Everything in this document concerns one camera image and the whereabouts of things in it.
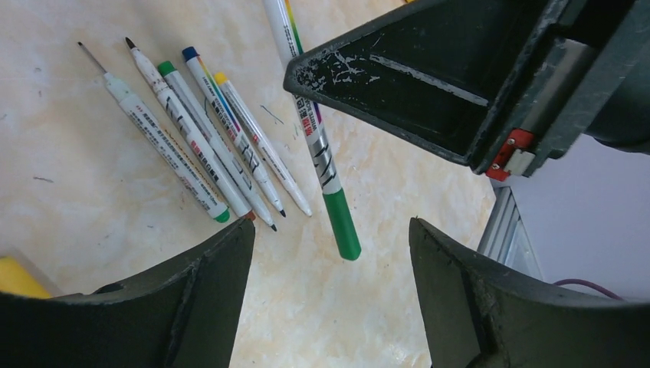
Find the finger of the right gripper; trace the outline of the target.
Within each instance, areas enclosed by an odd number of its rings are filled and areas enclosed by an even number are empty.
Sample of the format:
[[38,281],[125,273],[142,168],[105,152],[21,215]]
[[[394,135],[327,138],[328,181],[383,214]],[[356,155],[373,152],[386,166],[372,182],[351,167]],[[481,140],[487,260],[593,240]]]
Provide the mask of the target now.
[[462,166],[551,1],[416,1],[293,59],[285,90]]

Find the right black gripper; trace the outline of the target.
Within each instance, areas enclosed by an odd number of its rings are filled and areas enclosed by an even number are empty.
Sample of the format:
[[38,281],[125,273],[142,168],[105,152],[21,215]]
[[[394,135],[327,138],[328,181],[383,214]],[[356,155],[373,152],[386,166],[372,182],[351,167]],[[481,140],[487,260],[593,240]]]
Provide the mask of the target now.
[[649,3],[564,1],[543,17],[516,64],[474,173],[530,177],[581,136],[624,153],[649,152]]

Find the green long nib marker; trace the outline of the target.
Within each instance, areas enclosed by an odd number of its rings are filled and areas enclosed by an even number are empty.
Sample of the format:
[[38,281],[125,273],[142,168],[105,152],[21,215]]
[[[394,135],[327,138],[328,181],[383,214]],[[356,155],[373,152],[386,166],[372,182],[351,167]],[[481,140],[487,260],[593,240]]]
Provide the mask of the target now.
[[205,176],[202,175],[201,170],[185,154],[180,144],[159,123],[140,96],[123,80],[115,77],[104,68],[82,42],[79,41],[77,45],[100,69],[105,81],[105,88],[121,110],[154,146],[182,184],[208,213],[209,217],[218,223],[226,223],[231,218],[227,204],[218,197],[216,191]]

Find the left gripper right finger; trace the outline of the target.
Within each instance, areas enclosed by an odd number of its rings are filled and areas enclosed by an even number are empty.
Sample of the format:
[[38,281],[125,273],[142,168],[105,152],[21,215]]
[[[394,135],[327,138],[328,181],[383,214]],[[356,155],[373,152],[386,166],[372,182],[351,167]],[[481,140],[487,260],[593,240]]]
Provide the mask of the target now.
[[647,367],[649,305],[539,281],[421,218],[409,247],[434,367]]

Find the blue end marker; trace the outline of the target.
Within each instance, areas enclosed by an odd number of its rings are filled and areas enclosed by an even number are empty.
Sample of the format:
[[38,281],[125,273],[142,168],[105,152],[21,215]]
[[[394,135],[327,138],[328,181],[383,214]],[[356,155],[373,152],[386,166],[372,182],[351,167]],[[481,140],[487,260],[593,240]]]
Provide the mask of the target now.
[[192,76],[196,79],[197,84],[200,86],[205,97],[212,105],[213,110],[222,122],[222,125],[227,131],[233,145],[237,148],[240,157],[247,165],[266,199],[283,217],[285,217],[286,212],[284,211],[284,206],[261,157],[252,146],[251,141],[247,137],[241,124],[238,122],[235,112],[225,95],[217,86],[214,77],[210,74],[208,68],[200,58],[199,53],[194,47],[187,47],[182,50],[182,56],[185,60],[186,66],[192,73]]

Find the black cap brown marker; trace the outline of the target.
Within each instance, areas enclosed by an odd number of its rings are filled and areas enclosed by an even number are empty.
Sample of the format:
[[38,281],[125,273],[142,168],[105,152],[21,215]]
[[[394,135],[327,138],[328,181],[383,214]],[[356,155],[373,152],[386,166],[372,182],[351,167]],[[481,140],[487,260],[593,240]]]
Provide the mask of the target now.
[[176,93],[164,80],[152,61],[128,37],[125,38],[135,65],[145,78],[170,120],[181,133],[200,165],[239,218],[255,219],[254,212],[220,163],[216,153],[202,135]]

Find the purple end green cap marker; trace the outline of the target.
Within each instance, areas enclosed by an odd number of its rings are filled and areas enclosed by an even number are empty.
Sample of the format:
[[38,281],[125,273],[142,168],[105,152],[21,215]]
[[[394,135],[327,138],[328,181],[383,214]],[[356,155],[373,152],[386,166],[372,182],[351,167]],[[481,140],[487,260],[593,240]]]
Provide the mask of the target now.
[[[288,1],[262,2],[283,69],[303,53],[291,5]],[[346,196],[335,166],[333,152],[316,103],[292,95],[300,127],[303,130],[312,163],[323,193],[340,257],[355,261],[362,252]]]

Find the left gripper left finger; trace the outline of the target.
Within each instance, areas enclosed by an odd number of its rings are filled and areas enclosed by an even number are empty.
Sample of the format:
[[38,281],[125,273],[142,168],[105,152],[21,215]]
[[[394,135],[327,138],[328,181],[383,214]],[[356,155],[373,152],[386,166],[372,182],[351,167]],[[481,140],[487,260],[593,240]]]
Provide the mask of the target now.
[[3,367],[227,367],[254,250],[239,219],[92,294],[1,295]]

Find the yellow end rainbow marker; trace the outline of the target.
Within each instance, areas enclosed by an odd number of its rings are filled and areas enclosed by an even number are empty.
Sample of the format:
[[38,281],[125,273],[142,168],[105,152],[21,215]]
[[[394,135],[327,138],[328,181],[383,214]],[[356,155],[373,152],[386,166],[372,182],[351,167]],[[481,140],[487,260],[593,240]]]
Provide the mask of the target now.
[[268,136],[261,128],[259,122],[255,119],[254,114],[248,108],[243,98],[235,89],[234,84],[225,76],[224,73],[218,72],[213,74],[216,84],[220,91],[225,95],[230,105],[234,108],[240,118],[241,123],[252,135],[257,148],[261,151],[264,160],[269,164],[280,183],[287,193],[294,200],[297,207],[308,217],[313,212],[311,207],[301,191],[297,181],[294,179],[287,165],[284,163],[277,150],[271,144]]

